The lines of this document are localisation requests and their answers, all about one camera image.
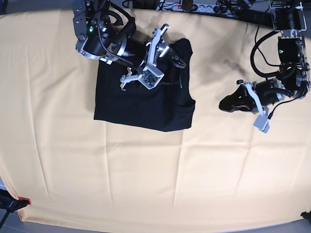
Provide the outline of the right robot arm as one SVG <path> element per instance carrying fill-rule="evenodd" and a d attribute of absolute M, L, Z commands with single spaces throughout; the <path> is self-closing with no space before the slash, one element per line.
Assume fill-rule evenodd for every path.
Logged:
<path fill-rule="evenodd" d="M 109 0 L 74 0 L 73 26 L 77 42 L 75 49 L 84 57 L 110 65 L 113 62 L 127 67 L 120 78 L 120 88 L 138 81 L 151 90 L 161 83 L 164 72 L 157 63 L 168 57 L 177 68 L 186 67 L 182 58 L 162 38 L 170 25 L 153 30 L 147 41 L 133 38 L 135 18 Z"/>

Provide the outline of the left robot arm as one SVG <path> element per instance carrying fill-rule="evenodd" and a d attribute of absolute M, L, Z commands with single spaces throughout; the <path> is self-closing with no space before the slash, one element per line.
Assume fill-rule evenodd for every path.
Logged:
<path fill-rule="evenodd" d="M 307 62 L 305 38 L 301 35 L 307 29 L 303 5 L 300 0 L 271 0 L 268 12 L 272 14 L 273 31 L 260 39 L 255 39 L 250 53 L 250 64 L 253 71 L 265 80 L 246 83 L 238 80 L 238 89 L 226 96 L 219 103 L 224 112 L 251 112 L 253 114 L 266 110 L 268 106 L 285 104 L 302 99 L 311 88 L 310 66 Z M 255 53 L 260 45 L 270 37 L 278 37 L 277 52 L 280 63 L 277 71 L 264 73 L 255 64 Z"/>

